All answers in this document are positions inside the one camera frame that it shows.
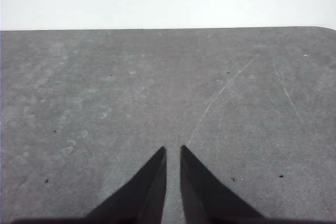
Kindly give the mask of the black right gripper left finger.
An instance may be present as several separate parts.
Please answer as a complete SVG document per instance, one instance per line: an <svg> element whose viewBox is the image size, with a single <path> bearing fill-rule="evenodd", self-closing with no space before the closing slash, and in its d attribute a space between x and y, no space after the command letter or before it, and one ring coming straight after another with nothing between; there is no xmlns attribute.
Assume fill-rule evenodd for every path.
<svg viewBox="0 0 336 224"><path fill-rule="evenodd" d="M161 223L167 155L160 147L120 189L86 215L93 223Z"/></svg>

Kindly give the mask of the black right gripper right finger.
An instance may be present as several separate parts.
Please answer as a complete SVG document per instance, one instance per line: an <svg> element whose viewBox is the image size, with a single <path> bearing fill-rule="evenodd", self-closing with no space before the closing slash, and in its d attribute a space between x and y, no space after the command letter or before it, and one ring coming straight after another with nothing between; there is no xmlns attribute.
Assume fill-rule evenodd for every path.
<svg viewBox="0 0 336 224"><path fill-rule="evenodd" d="M180 187L186 223L259 223L265 217L222 184L185 145Z"/></svg>

